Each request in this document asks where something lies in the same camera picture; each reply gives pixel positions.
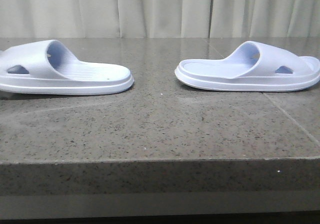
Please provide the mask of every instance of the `speckled granite surface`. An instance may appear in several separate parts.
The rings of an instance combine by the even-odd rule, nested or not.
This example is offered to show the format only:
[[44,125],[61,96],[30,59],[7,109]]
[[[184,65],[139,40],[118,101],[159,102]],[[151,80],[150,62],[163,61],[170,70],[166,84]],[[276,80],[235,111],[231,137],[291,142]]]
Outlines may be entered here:
[[[254,40],[320,57],[319,38]],[[220,59],[244,39],[60,41],[80,60],[127,66],[135,84],[102,96],[0,92],[0,196],[319,189],[319,84],[212,92],[176,79],[182,59]]]

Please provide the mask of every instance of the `white curtain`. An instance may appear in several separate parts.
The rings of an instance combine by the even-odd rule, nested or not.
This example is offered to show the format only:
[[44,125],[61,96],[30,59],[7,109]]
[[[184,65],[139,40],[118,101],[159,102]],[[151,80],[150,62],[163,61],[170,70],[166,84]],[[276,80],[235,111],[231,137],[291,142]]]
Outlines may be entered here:
[[320,0],[0,0],[0,37],[320,36]]

